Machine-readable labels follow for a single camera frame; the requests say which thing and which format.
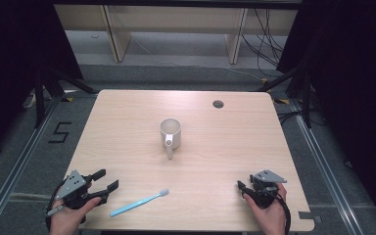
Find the grey metal floor rail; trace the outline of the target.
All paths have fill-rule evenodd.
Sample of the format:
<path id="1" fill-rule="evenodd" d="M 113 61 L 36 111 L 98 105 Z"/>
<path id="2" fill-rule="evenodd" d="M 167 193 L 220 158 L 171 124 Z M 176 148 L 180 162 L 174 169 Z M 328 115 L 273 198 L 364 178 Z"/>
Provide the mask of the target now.
<path id="1" fill-rule="evenodd" d="M 32 153 L 36 149 L 45 129 L 48 125 L 50 118 L 52 117 L 54 111 L 59 106 L 61 102 L 60 98 L 52 98 L 44 112 L 44 118 L 40 124 L 35 127 L 26 142 L 23 151 L 19 155 L 15 165 L 12 167 L 10 173 L 6 177 L 4 184 L 0 188 L 0 215 L 5 209 L 11 194 L 13 193 L 15 187 L 18 185 L 31 157 Z"/>
<path id="2" fill-rule="evenodd" d="M 297 116 L 297 123 L 303 133 L 305 141 L 310 148 L 314 160 L 319 168 L 324 183 L 331 195 L 331 198 L 350 235 L 364 235 L 359 221 L 345 196 L 337 178 L 328 164 L 320 145 L 317 142 L 312 130 L 307 126 L 302 115 Z"/>

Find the person's right hand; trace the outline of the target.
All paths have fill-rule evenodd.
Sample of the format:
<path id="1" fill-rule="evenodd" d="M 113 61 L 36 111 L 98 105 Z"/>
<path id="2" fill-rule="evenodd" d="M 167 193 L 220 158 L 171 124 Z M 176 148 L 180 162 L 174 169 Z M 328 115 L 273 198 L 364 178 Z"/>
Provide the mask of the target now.
<path id="1" fill-rule="evenodd" d="M 286 213 L 278 200 L 274 200 L 266 209 L 260 209 L 247 194 L 243 199 L 254 214 L 260 231 L 264 235 L 285 235 Z"/>

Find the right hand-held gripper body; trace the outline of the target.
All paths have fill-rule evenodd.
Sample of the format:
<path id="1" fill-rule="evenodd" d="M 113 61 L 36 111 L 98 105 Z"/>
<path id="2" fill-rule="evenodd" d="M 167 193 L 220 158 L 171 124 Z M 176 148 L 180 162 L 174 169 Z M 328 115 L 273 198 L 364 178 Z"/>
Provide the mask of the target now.
<path id="1" fill-rule="evenodd" d="M 287 180 L 269 169 L 252 175 L 257 179 L 257 182 L 252 184 L 254 189 L 252 198 L 260 209 L 266 209 L 277 197 L 279 191 L 277 184 L 286 183 Z"/>

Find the white cup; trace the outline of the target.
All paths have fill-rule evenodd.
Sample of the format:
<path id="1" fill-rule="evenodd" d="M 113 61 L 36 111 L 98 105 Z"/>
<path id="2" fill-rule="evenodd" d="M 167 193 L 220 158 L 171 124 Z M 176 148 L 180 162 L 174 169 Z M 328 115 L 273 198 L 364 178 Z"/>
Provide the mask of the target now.
<path id="1" fill-rule="evenodd" d="M 160 133 L 167 158 L 171 160 L 173 151 L 181 145 L 181 122 L 176 118 L 164 119 L 160 124 Z"/>

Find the light blue toothbrush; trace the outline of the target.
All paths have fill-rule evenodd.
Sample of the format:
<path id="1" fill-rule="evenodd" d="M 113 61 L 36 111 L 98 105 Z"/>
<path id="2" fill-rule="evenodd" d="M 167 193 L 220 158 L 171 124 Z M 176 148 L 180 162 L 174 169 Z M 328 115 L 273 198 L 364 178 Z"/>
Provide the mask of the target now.
<path id="1" fill-rule="evenodd" d="M 161 190 L 159 193 L 153 195 L 153 196 L 150 196 L 150 197 L 146 197 L 146 198 L 143 198 L 139 201 L 136 201 L 136 202 L 133 202 L 131 204 L 128 204 L 126 206 L 123 206 L 117 210 L 114 210 L 114 211 L 111 211 L 110 212 L 110 217 L 114 217 L 114 216 L 117 216 L 119 214 L 122 214 L 122 213 L 125 213 L 125 212 L 129 212 L 133 209 L 136 209 L 140 206 L 143 206 L 159 197 L 163 197 L 163 196 L 166 196 L 167 194 L 169 193 L 169 190 L 168 189 L 163 189 Z"/>

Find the person's left hand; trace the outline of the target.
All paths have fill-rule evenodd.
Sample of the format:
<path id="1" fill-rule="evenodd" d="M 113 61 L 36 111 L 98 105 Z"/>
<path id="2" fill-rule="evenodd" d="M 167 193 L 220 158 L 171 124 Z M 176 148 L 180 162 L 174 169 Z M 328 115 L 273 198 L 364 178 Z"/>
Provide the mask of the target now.
<path id="1" fill-rule="evenodd" d="M 74 235 L 83 218 L 101 201 L 100 197 L 93 198 L 78 210 L 64 208 L 51 216 L 49 235 Z"/>

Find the light wooden shelf unit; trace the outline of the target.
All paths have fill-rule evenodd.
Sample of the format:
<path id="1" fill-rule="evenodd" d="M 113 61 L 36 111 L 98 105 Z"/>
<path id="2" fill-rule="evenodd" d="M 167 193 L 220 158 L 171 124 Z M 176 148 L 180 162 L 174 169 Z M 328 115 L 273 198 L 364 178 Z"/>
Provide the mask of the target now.
<path id="1" fill-rule="evenodd" d="M 105 31 L 113 58 L 123 60 L 134 32 L 222 34 L 228 61 L 237 63 L 243 34 L 287 36 L 297 12 L 274 9 L 62 5 L 55 10 L 65 30 Z"/>

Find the black metal stand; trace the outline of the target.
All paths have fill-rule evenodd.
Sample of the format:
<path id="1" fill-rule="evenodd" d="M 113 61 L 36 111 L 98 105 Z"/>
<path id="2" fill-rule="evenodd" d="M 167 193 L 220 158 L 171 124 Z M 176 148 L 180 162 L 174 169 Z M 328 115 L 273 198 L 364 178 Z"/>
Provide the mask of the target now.
<path id="1" fill-rule="evenodd" d="M 52 98 L 61 98 L 65 91 L 60 84 L 60 80 L 66 81 L 70 85 L 88 94 L 98 94 L 99 91 L 84 84 L 83 82 L 68 76 L 64 72 L 49 67 L 40 67 L 34 79 L 35 103 L 36 103 L 36 123 L 39 127 L 45 118 L 44 90 L 47 90 Z"/>
<path id="2" fill-rule="evenodd" d="M 290 83 L 286 90 L 288 98 L 296 98 L 299 94 L 303 98 L 302 117 L 307 128 L 311 128 L 310 124 L 310 75 L 307 69 L 298 65 L 295 68 L 289 70 L 278 78 L 271 82 L 266 83 L 262 88 L 258 89 L 258 92 L 266 92 L 271 88 L 289 80 Z"/>

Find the dark curtain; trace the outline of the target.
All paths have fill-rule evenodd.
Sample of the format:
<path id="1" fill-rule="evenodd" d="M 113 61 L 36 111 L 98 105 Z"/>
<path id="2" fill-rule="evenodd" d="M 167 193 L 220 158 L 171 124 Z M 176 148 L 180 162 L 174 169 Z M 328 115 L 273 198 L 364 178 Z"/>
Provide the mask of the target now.
<path id="1" fill-rule="evenodd" d="M 324 116 L 376 206 L 376 0 L 302 0 L 278 69 L 298 64 L 337 9 L 332 34 L 317 47 L 311 83 Z"/>
<path id="2" fill-rule="evenodd" d="M 55 6 L 0 0 L 0 140 L 44 68 L 82 78 Z"/>

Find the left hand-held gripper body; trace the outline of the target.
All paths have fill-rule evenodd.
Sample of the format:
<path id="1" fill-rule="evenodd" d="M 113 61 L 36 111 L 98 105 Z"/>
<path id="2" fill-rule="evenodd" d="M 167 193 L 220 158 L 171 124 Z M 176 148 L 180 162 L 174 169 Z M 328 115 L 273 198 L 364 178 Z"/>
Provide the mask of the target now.
<path id="1" fill-rule="evenodd" d="M 80 174 L 77 170 L 73 170 L 62 184 L 60 191 L 56 194 L 57 201 L 62 200 L 64 205 L 73 210 L 83 207 L 88 201 L 97 198 L 96 193 L 89 193 L 90 183 L 85 181 L 87 175 Z M 100 197 L 101 201 L 98 205 L 107 203 L 108 197 Z"/>

